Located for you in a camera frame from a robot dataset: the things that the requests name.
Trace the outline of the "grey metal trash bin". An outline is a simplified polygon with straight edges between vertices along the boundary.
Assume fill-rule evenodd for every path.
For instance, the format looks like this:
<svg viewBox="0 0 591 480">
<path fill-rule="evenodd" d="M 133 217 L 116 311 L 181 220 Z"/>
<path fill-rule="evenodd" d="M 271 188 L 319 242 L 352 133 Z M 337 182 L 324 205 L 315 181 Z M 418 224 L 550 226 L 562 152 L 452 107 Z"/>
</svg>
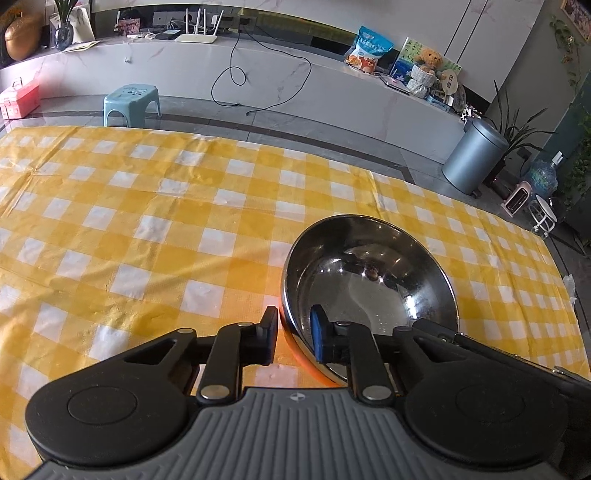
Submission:
<svg viewBox="0 0 591 480">
<path fill-rule="evenodd" d="M 442 173 L 457 190 L 472 195 L 508 148 L 507 140 L 490 123 L 470 118 Z"/>
</svg>

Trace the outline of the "yellow checkered tablecloth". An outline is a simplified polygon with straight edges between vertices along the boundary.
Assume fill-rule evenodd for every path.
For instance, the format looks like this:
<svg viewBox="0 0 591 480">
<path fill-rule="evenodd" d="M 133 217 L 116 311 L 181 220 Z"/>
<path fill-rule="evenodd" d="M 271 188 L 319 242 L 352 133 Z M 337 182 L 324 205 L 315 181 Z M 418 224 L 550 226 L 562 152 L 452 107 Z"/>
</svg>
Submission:
<svg viewBox="0 0 591 480">
<path fill-rule="evenodd" d="M 178 327 L 212 335 L 277 303 L 311 223 L 397 225 L 450 278 L 460 327 L 588 376 L 543 240 L 411 183 L 296 150 L 125 128 L 17 128 L 1 140 L 1 475 L 39 462 L 25 428 L 46 383 Z"/>
</svg>

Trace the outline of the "potted floor plant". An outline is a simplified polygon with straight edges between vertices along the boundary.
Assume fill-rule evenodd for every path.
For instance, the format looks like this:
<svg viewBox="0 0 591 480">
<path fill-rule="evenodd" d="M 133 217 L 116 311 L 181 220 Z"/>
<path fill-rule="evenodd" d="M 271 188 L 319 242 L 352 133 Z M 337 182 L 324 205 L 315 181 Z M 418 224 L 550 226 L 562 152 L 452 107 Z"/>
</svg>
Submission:
<svg viewBox="0 0 591 480">
<path fill-rule="evenodd" d="M 500 92 L 500 88 L 496 81 L 494 81 L 496 92 L 495 104 L 499 112 L 499 121 L 495 122 L 492 118 L 486 117 L 488 121 L 503 137 L 507 143 L 507 147 L 501 154 L 499 161 L 493 167 L 491 172 L 485 178 L 484 184 L 492 187 L 499 174 L 507 165 L 507 157 L 519 150 L 520 148 L 530 148 L 538 152 L 542 151 L 541 147 L 534 145 L 531 138 L 536 135 L 555 135 L 555 131 L 542 130 L 533 125 L 533 122 L 542 116 L 547 109 L 542 108 L 535 114 L 531 115 L 527 120 L 521 122 L 519 120 L 520 109 L 512 110 L 507 91 Z"/>
</svg>

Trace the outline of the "white round stool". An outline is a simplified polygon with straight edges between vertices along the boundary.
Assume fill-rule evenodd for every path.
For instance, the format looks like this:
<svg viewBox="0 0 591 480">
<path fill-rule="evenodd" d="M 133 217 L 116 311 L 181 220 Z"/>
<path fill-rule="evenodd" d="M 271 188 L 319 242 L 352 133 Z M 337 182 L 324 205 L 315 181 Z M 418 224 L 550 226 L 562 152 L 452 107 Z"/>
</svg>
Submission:
<svg viewBox="0 0 591 480">
<path fill-rule="evenodd" d="M 528 210 L 534 221 L 532 231 L 547 238 L 558 220 L 548 202 L 539 195 L 535 195 L 528 205 Z"/>
</svg>

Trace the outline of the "teddy bear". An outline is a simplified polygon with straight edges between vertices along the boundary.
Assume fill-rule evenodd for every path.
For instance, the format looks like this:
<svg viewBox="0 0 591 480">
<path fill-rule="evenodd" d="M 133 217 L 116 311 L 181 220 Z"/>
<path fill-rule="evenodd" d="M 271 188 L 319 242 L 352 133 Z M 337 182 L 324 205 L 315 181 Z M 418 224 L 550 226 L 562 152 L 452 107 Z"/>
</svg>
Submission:
<svg viewBox="0 0 591 480">
<path fill-rule="evenodd" d="M 414 58 L 411 77 L 407 84 L 410 93 L 424 99 L 438 80 L 437 73 L 444 57 L 438 51 L 423 47 Z"/>
</svg>

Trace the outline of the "white tv console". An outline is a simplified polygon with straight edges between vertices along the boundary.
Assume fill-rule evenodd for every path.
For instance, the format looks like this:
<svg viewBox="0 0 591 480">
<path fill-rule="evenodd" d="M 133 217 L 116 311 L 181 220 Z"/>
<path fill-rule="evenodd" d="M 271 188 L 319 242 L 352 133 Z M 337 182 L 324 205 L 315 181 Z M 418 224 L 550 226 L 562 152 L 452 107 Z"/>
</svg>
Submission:
<svg viewBox="0 0 591 480">
<path fill-rule="evenodd" d="M 46 50 L 1 71 L 2 87 L 34 80 L 44 98 L 106 94 L 131 83 L 160 94 L 280 112 L 373 137 L 439 163 L 464 134 L 460 119 L 341 60 L 246 37 L 212 44 L 109 39 Z"/>
</svg>

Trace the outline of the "wall picture frame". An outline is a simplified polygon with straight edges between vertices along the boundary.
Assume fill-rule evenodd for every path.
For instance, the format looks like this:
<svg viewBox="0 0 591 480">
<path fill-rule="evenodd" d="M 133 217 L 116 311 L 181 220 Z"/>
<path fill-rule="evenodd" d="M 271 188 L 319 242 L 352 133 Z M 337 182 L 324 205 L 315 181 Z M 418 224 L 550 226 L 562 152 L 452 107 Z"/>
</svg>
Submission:
<svg viewBox="0 0 591 480">
<path fill-rule="evenodd" d="M 590 34 L 590 11 L 581 1 L 564 0 L 561 10 L 567 15 L 571 22 L 583 36 Z"/>
</svg>

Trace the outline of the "water jug with pump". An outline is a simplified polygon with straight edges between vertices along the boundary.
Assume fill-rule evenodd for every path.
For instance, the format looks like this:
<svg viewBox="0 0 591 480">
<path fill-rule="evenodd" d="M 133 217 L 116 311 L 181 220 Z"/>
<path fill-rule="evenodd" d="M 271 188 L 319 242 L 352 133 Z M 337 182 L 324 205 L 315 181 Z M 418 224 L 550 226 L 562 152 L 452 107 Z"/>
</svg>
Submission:
<svg viewBox="0 0 591 480">
<path fill-rule="evenodd" d="M 551 160 L 535 160 L 531 163 L 524 180 L 530 185 L 532 193 L 547 200 L 558 188 L 557 167 L 564 156 L 558 151 Z"/>
</svg>

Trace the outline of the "pink storage box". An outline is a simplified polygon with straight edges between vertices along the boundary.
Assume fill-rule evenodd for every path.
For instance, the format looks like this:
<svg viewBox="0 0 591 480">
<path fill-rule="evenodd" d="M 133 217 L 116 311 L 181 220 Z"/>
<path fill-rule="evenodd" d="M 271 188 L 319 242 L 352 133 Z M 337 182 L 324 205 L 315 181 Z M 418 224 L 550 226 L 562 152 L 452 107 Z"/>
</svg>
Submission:
<svg viewBox="0 0 591 480">
<path fill-rule="evenodd" d="M 13 85 L 1 93 L 1 115 L 5 120 L 19 120 L 40 106 L 39 84 Z"/>
</svg>

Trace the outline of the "orange steel bowl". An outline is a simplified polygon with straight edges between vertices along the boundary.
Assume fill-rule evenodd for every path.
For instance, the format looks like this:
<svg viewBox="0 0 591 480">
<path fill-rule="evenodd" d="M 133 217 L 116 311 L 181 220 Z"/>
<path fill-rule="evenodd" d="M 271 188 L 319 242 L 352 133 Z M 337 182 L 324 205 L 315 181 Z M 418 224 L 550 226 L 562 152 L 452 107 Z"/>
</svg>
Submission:
<svg viewBox="0 0 591 480">
<path fill-rule="evenodd" d="M 452 283 L 435 257 L 403 229 L 366 215 L 326 217 L 301 232 L 283 264 L 280 315 L 287 343 L 312 376 L 346 381 L 345 367 L 315 360 L 311 307 L 329 320 L 361 323 L 379 335 L 427 319 L 459 328 Z"/>
</svg>

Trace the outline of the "copper round vase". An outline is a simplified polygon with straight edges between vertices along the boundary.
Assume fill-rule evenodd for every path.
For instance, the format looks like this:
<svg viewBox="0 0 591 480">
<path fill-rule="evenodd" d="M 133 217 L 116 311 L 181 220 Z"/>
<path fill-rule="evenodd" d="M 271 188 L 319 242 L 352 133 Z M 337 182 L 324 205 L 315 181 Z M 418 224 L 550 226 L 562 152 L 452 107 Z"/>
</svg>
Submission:
<svg viewBox="0 0 591 480">
<path fill-rule="evenodd" d="M 15 18 L 4 34 L 6 51 L 14 61 L 23 61 L 32 56 L 39 48 L 42 15 L 27 14 Z"/>
</svg>

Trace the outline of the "blue plastic stool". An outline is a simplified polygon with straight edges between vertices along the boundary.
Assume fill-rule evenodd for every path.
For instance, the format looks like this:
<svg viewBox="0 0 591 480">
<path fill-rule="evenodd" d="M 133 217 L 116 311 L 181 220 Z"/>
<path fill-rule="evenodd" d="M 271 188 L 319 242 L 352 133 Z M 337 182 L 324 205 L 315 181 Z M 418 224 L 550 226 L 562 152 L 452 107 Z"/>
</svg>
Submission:
<svg viewBox="0 0 591 480">
<path fill-rule="evenodd" d="M 107 127 L 109 116 L 113 112 L 122 115 L 128 128 L 145 126 L 146 109 L 154 103 L 158 117 L 161 117 L 159 92 L 156 86 L 148 84 L 128 84 L 104 97 L 103 126 Z"/>
</svg>

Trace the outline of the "white wifi router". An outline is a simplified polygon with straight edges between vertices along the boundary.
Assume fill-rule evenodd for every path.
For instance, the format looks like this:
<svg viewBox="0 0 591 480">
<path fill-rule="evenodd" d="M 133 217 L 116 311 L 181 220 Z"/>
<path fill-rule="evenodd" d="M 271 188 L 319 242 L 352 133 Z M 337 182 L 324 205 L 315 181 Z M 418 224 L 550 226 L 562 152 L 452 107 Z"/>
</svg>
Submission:
<svg viewBox="0 0 591 480">
<path fill-rule="evenodd" d="M 224 10 L 211 16 L 212 30 L 209 31 L 208 16 L 205 8 L 197 10 L 197 21 L 192 28 L 185 24 L 185 32 L 177 36 L 174 41 L 177 43 L 212 44 L 217 40 L 217 33 L 221 28 L 221 19 Z"/>
</svg>

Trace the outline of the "hanging ivy plant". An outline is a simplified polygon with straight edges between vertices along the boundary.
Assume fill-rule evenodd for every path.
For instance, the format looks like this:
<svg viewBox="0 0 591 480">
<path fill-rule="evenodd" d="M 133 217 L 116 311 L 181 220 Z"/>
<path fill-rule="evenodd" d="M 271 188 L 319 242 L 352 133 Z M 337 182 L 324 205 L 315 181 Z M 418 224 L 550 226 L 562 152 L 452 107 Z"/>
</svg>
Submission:
<svg viewBox="0 0 591 480">
<path fill-rule="evenodd" d="M 590 178 L 590 117 L 581 122 L 584 134 L 575 151 L 574 160 L 562 186 L 566 211 L 583 200 L 589 190 Z"/>
</svg>

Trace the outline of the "blue vase with plant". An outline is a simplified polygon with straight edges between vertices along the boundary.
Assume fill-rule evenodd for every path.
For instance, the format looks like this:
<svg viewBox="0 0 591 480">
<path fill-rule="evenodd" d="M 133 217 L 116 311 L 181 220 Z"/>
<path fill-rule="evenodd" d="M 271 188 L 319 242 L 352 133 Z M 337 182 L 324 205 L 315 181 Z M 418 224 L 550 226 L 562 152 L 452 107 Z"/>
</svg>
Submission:
<svg viewBox="0 0 591 480">
<path fill-rule="evenodd" d="M 58 51 L 64 51 L 73 43 L 74 29 L 69 17 L 77 3 L 77 0 L 54 0 L 58 15 L 58 27 L 55 31 L 54 43 Z"/>
</svg>

